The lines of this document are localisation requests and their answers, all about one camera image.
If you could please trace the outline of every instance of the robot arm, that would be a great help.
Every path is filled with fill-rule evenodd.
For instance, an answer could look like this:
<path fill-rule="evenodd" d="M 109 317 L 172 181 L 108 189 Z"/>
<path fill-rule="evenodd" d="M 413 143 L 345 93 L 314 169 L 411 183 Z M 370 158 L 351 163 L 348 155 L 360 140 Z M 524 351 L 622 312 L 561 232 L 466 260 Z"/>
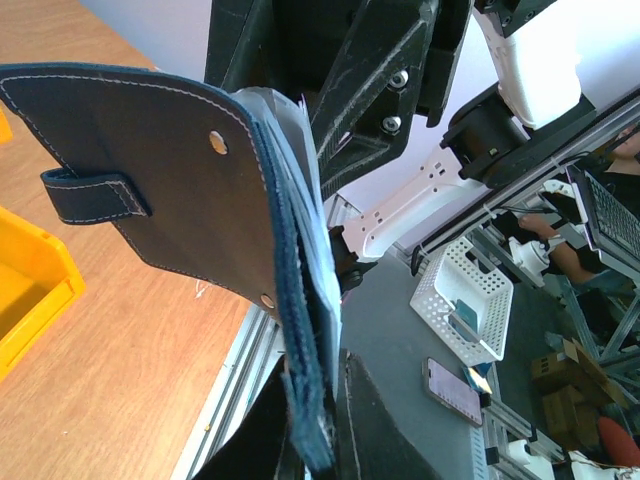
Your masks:
<path fill-rule="evenodd" d="M 483 184 L 497 188 L 518 178 L 595 116 L 576 74 L 569 26 L 575 0 L 477 0 L 475 7 L 499 84 L 458 111 L 440 146 L 405 185 L 345 223 L 342 250 L 357 263 L 375 262 L 420 222 Z"/>

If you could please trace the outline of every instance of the phone case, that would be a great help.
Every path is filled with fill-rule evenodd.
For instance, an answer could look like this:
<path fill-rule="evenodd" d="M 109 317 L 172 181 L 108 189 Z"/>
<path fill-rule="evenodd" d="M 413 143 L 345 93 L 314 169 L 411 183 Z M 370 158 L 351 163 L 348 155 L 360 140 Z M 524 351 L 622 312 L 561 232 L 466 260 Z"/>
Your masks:
<path fill-rule="evenodd" d="M 433 358 L 422 364 L 427 393 L 445 407 L 453 409 L 474 426 L 482 426 L 480 397 L 469 385 L 444 368 Z"/>

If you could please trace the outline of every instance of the bolt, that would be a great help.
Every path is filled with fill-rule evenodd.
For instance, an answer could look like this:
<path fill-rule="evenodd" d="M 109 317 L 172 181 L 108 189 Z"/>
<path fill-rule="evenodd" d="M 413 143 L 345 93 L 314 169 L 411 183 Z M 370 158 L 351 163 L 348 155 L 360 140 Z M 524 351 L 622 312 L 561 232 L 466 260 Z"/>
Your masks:
<path fill-rule="evenodd" d="M 260 300 L 262 300 L 262 303 L 264 304 L 264 306 L 269 309 L 275 308 L 276 306 L 276 304 L 273 303 L 273 300 L 271 300 L 271 297 L 266 293 L 263 293 L 262 295 L 260 295 Z"/>
<path fill-rule="evenodd" d="M 402 120 L 400 120 L 400 117 L 387 117 L 382 120 L 382 128 L 387 133 L 396 133 L 398 130 L 400 130 L 400 125 L 402 125 Z"/>
<path fill-rule="evenodd" d="M 409 74 L 406 70 L 400 70 L 393 74 L 391 80 L 389 80 L 389 86 L 393 88 L 402 88 L 409 81 Z"/>

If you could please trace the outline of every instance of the metal grommet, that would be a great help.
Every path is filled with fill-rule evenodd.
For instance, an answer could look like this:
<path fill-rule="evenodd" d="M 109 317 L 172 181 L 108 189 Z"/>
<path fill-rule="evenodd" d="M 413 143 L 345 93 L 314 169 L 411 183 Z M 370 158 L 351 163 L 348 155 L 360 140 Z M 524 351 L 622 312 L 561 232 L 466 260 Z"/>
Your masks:
<path fill-rule="evenodd" d="M 273 300 L 271 300 L 271 297 L 269 295 L 267 295 L 266 293 L 263 293 L 262 295 L 260 295 L 260 300 L 262 300 L 262 303 L 267 308 L 275 308 L 276 307 L 276 304 L 273 303 Z"/>
<path fill-rule="evenodd" d="M 229 149 L 227 148 L 224 138 L 215 130 L 211 130 L 209 133 L 209 142 L 211 142 L 213 149 L 220 155 L 226 155 L 229 153 Z"/>

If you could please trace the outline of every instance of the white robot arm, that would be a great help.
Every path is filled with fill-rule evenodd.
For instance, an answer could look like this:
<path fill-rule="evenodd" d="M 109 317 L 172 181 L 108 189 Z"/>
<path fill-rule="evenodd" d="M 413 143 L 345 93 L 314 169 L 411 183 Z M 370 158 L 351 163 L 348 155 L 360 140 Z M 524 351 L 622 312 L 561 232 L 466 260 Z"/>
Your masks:
<path fill-rule="evenodd" d="M 476 1 L 476 7 L 479 3 L 486 6 L 496 2 Z M 543 131 L 556 120 L 561 121 L 581 99 L 576 74 L 576 35 L 571 27 L 576 8 L 576 0 L 556 1 L 507 37 L 495 26 L 496 18 L 492 18 L 497 15 L 495 12 L 487 12 L 488 7 L 484 8 L 485 13 L 474 11 L 498 72 L 498 93 L 513 116 L 529 129 L 529 135 L 532 131 Z M 500 19 L 504 26 L 506 17 L 498 16 L 498 21 Z M 510 118 L 508 121 L 511 122 L 507 127 L 511 129 L 509 134 L 522 135 L 521 144 L 527 143 L 527 137 L 515 131 Z M 482 125 L 485 129 L 492 127 Z M 465 141 L 478 143 L 474 138 Z M 358 262 L 375 262 L 395 241 L 434 212 L 482 188 L 481 181 L 464 175 L 462 169 L 469 160 L 467 151 L 482 150 L 483 146 L 449 148 L 453 143 L 443 141 L 441 146 L 436 146 L 408 183 L 378 206 L 345 223 L 342 236 Z M 495 148 L 487 147 L 488 152 L 480 153 L 497 158 L 504 153 L 501 149 L 507 149 L 504 143 L 497 139 Z"/>

